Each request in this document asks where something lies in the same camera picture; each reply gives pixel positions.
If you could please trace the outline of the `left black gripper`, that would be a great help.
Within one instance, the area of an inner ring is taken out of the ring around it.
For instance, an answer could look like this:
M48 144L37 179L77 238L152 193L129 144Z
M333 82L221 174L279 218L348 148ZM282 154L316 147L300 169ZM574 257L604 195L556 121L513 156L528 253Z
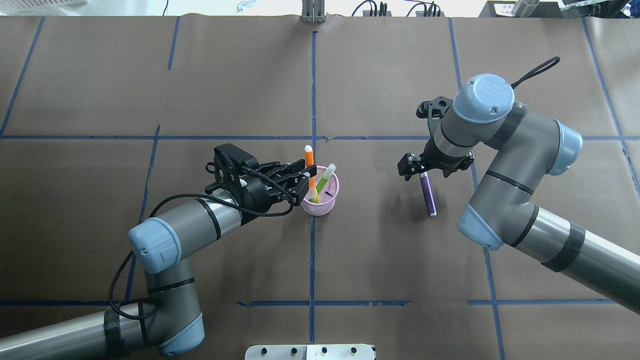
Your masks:
M235 196L242 218L283 217L299 207L309 191L317 166L305 161L266 162L265 167L240 167Z

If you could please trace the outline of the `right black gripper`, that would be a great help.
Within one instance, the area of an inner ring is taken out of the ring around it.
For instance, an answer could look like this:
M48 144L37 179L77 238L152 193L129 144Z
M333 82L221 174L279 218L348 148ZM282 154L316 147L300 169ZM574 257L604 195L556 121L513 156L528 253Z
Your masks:
M398 175L405 182L423 171L441 170L443 177L448 178L457 171L466 171L474 162L473 153L464 156L450 156L440 151L437 147L426 147L420 155L405 153L397 163Z

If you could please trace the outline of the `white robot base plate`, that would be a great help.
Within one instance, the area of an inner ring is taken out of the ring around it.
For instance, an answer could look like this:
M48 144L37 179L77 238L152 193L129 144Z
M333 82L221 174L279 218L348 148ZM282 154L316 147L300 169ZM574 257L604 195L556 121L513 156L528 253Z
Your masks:
M376 360L374 345L346 344L264 344L249 346L245 360Z

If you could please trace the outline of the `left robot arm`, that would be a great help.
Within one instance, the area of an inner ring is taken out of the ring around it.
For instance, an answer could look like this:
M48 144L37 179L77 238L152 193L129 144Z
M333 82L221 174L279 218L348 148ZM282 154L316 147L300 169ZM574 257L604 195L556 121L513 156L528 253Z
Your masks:
M131 252L144 269L147 297L114 301L115 275L102 312L1 339L3 360L115 360L155 347L166 357L187 353L204 339L204 321L191 256L258 217L278 217L272 205L297 207L317 173L303 159L290 163L222 158L206 171L215 180L204 193L169 196L187 202L160 206L128 233Z

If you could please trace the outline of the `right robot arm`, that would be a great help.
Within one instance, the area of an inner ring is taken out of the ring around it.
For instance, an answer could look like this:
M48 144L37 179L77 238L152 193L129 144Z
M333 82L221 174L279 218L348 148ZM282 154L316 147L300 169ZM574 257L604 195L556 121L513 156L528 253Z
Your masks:
M639 256L531 200L544 176L563 174L578 159L578 132L529 110L515 99L514 85L490 73L469 79L454 98L423 101L416 116L427 121L430 138L422 153L398 161L407 181L434 169L444 177L467 170L480 143L496 151L457 223L462 235L492 251L515 248L639 312Z

